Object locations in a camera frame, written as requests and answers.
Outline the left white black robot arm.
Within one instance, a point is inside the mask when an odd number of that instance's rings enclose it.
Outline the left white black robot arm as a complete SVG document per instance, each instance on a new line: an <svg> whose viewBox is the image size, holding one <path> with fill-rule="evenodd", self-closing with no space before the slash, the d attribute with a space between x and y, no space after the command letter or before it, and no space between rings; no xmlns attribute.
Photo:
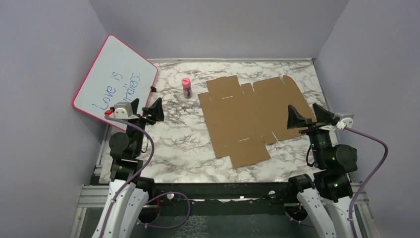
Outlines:
<svg viewBox="0 0 420 238"><path fill-rule="evenodd" d="M112 165L107 198L94 238L128 238L137 223L142 208L156 196L154 179L141 176L151 161L155 145L145 131L147 125L164 120L162 99L157 98L142 113L137 112L139 99L119 102L105 112L105 119L125 124L109 140Z"/></svg>

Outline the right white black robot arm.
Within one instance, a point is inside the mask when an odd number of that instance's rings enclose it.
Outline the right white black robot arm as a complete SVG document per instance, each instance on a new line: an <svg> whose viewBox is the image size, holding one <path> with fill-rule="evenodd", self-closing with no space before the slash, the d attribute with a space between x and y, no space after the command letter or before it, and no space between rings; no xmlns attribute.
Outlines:
<svg viewBox="0 0 420 238"><path fill-rule="evenodd" d="M310 139L314 157L313 166L319 169L311 179L307 174L290 177L286 196L299 201L321 238L353 238L359 228L351 227L355 212L351 201L353 190L348 173L357 170L355 148L332 145L330 132L352 127L353 114L335 114L313 104L316 120L306 118L297 109L288 106L287 128L298 128Z"/></svg>

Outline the brown cardboard box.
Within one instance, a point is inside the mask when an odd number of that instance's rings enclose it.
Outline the brown cardboard box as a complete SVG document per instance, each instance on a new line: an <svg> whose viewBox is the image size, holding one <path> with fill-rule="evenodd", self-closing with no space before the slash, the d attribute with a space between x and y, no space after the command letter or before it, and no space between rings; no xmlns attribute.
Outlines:
<svg viewBox="0 0 420 238"><path fill-rule="evenodd" d="M300 136L287 129L288 105L315 120L312 108L290 76L240 84L227 76L207 81L198 95L215 156L234 168L270 159L267 145Z"/></svg>

